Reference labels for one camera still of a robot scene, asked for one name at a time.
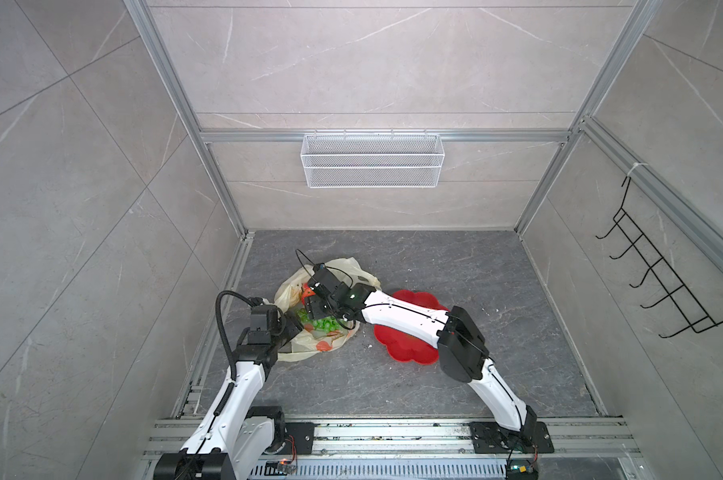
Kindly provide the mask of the cream plastic bag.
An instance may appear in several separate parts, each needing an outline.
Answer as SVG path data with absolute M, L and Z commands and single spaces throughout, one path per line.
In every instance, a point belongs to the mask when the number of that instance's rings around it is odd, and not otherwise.
M 337 258 L 327 263 L 328 269 L 339 274 L 343 282 L 348 285 L 354 280 L 355 284 L 369 284 L 381 289 L 381 282 L 375 275 L 363 270 L 356 258 Z M 313 268 L 300 267 L 277 290 L 274 304 L 281 310 L 298 312 L 303 307 L 301 295 L 304 285 L 309 281 Z M 311 358 L 320 353 L 331 352 L 342 348 L 359 331 L 360 324 L 352 330 L 339 328 L 325 332 L 315 327 L 307 327 L 294 337 L 287 347 L 279 353 L 279 360 L 283 362 L 298 362 Z

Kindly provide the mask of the red flower-shaped plate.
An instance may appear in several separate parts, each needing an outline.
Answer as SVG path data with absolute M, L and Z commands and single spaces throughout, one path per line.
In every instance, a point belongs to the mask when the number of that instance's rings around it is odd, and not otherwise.
M 437 297 L 431 293 L 399 290 L 393 292 L 391 296 L 419 307 L 447 311 L 447 307 L 441 305 Z M 413 361 L 421 365 L 431 365 L 439 361 L 437 348 L 431 347 L 427 342 L 399 330 L 375 325 L 373 326 L 373 335 L 375 335 L 375 339 L 379 343 L 385 345 L 389 356 L 397 362 L 407 363 Z

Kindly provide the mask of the red fake strawberry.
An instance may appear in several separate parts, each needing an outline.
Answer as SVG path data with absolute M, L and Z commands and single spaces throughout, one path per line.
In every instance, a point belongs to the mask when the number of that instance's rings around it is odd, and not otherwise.
M 307 299 L 314 296 L 315 292 L 313 292 L 312 288 L 309 288 L 309 285 L 307 283 L 304 283 L 301 287 L 301 304 L 306 305 Z

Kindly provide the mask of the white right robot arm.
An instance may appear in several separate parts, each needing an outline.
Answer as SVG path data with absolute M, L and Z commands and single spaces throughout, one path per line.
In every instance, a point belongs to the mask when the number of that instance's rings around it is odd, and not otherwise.
M 441 370 L 477 393 L 509 442 L 515 440 L 525 447 L 535 444 L 537 414 L 497 372 L 485 338 L 465 309 L 454 307 L 447 311 L 417 306 L 363 283 L 332 287 L 311 280 L 307 288 L 312 292 L 307 298 L 311 315 L 327 313 L 339 321 L 391 328 L 437 349 Z

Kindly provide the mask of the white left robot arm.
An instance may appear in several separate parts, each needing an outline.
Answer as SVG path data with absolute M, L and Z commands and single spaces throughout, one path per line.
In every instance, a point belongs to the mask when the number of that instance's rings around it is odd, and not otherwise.
M 227 378 L 193 435 L 180 451 L 159 459 L 155 479 L 246 479 L 260 456 L 285 442 L 284 414 L 279 408 L 252 407 L 279 351 L 304 328 L 297 316 L 258 307 L 232 345 L 223 321 L 219 334 L 229 360 Z

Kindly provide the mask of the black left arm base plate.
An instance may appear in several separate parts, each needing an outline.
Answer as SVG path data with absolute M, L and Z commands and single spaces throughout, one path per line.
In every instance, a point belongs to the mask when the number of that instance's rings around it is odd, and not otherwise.
M 317 425 L 312 422 L 288 422 L 279 426 L 275 439 L 264 453 L 266 455 L 311 455 L 315 443 Z

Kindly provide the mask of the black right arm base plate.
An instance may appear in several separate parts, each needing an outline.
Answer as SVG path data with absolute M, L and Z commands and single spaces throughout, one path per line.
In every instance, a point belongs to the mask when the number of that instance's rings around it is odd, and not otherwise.
M 555 452 L 547 425 L 533 422 L 522 432 L 505 429 L 495 422 L 469 422 L 469 439 L 477 454 L 502 454 L 511 450 L 525 454 Z

